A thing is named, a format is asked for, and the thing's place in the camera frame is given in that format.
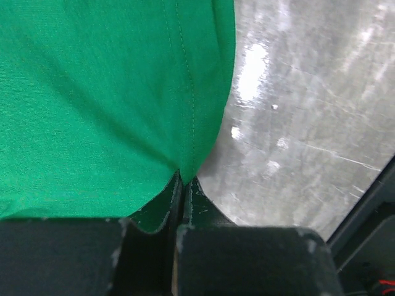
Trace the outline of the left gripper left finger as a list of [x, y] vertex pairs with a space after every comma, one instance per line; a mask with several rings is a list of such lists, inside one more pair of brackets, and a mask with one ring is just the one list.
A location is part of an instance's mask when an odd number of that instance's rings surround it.
[[120, 295], [171, 295], [175, 236], [183, 182], [164, 189], [129, 219], [120, 254]]

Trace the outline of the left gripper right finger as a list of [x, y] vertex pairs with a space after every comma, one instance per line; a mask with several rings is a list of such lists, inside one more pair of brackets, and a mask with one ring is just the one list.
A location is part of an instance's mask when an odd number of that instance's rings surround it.
[[205, 195], [197, 177], [186, 185], [175, 239], [175, 294], [216, 295], [226, 277], [226, 255], [220, 254], [229, 218]]

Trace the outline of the green t shirt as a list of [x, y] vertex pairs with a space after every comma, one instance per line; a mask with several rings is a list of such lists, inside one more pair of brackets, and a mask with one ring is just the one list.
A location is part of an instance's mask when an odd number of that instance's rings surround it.
[[213, 148], [233, 1], [2, 1], [1, 217], [131, 215]]

